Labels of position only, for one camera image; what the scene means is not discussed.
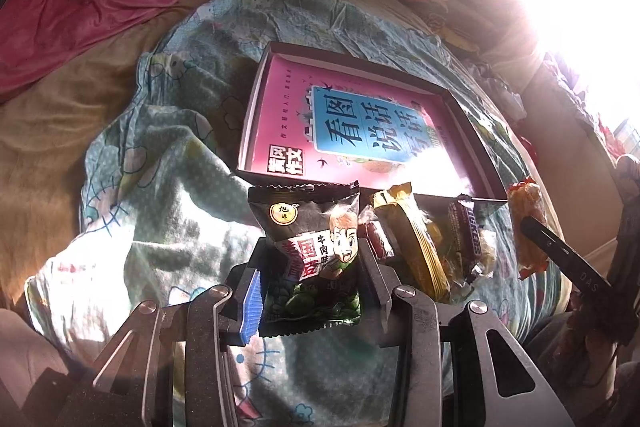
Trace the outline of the brown Snickers bar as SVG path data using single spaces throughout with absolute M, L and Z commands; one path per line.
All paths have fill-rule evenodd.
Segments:
M 478 223 L 474 209 L 474 200 L 468 196 L 457 198 L 447 208 L 450 245 L 446 260 L 459 285 L 489 279 L 497 264 L 496 233 Z

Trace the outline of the pink cardboard box tray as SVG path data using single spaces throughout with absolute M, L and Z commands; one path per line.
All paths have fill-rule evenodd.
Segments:
M 454 96 L 346 54 L 272 42 L 258 64 L 239 172 L 269 181 L 410 183 L 426 196 L 504 199 L 486 147 Z

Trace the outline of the orange cracker packet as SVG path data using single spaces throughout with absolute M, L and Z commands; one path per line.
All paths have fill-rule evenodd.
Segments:
M 518 275 L 524 281 L 548 268 L 547 254 L 527 235 L 541 225 L 548 225 L 546 207 L 538 183 L 528 176 L 506 191 L 512 220 Z

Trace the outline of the yellow wafer bar wrapper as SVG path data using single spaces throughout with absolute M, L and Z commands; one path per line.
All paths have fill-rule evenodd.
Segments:
M 447 301 L 450 297 L 447 275 L 411 183 L 374 193 L 372 205 L 385 234 L 393 236 L 394 251 L 408 265 L 416 287 L 436 303 Z

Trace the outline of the teal cartoon print blanket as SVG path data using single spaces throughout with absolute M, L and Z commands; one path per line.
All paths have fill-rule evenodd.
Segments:
M 166 32 L 137 64 L 128 107 L 89 145 L 81 234 L 25 283 L 35 330 L 89 364 L 141 300 L 184 303 L 248 260 L 262 231 L 248 183 L 232 173 L 250 87 L 270 41 L 353 56 L 448 89 L 480 132 L 504 186 L 530 168 L 486 95 L 451 63 L 438 37 L 343 0 L 213 0 Z M 472 298 L 488 303 L 518 340 L 565 308 L 553 265 L 518 280 L 509 211 L 497 233 L 494 277 Z M 254 338 L 234 348 L 242 426 L 384 425 L 397 349 L 353 327 Z

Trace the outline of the green peas snack packet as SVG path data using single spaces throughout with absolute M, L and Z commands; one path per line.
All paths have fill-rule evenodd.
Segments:
M 265 233 L 260 335 L 357 324 L 359 184 L 256 185 L 247 202 Z

